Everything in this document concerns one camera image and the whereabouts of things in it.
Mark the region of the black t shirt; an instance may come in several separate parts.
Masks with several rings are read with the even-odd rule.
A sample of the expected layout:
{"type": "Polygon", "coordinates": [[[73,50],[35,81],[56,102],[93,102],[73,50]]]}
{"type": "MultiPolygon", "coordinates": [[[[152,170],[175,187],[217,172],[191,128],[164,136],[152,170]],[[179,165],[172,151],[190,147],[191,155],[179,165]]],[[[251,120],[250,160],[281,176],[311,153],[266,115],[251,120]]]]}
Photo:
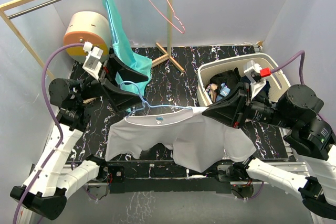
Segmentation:
{"type": "Polygon", "coordinates": [[[211,77],[206,87],[207,94],[213,103],[227,97],[240,81],[238,68],[228,70],[211,77]]]}

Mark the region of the white t shirt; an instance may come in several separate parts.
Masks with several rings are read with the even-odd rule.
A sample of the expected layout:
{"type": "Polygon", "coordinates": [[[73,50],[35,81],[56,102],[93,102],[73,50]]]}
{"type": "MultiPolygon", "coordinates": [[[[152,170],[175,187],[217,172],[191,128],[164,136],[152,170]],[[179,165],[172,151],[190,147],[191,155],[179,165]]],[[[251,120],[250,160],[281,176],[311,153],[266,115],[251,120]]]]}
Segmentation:
{"type": "Polygon", "coordinates": [[[138,159],[143,151],[163,144],[173,151],[174,162],[196,172],[204,172],[225,155],[243,162],[256,148],[241,130],[204,116],[205,107],[177,112],[128,116],[110,126],[105,160],[120,154],[138,159]]]}

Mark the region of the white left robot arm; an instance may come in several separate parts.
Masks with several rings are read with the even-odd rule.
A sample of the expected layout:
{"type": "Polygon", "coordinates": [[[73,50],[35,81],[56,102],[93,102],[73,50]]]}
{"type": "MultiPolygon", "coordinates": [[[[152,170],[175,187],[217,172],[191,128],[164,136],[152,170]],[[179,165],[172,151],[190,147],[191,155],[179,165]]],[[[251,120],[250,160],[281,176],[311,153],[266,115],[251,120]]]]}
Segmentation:
{"type": "Polygon", "coordinates": [[[48,107],[55,105],[58,114],[52,113],[55,128],[38,163],[22,185],[14,186],[10,197],[24,207],[49,220],[59,217],[68,198],[87,182],[98,182],[108,177],[103,159],[89,155],[79,167],[60,178],[61,171],[76,142],[82,137],[90,121],[85,100],[105,97],[116,112],[122,112],[138,103],[138,93],[120,88],[122,81],[145,83],[149,77],[125,65],[115,54],[98,63],[95,69],[85,63],[88,77],[81,80],[56,78],[48,86],[41,85],[48,107]]]}

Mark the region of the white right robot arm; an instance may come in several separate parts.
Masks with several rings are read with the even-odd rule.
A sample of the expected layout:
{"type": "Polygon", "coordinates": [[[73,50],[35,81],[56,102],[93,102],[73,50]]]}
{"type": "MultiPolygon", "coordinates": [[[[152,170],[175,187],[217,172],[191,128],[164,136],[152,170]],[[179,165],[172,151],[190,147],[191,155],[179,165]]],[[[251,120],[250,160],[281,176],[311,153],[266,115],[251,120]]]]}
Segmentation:
{"type": "Polygon", "coordinates": [[[236,129],[247,120],[287,129],[283,140],[310,166],[311,176],[287,172],[254,155],[234,162],[226,174],[267,182],[299,198],[312,213],[335,219],[335,133],[328,122],[318,118],[323,105],[304,84],[290,86],[277,102],[271,102],[253,98],[251,86],[240,82],[202,114],[236,129]]]}

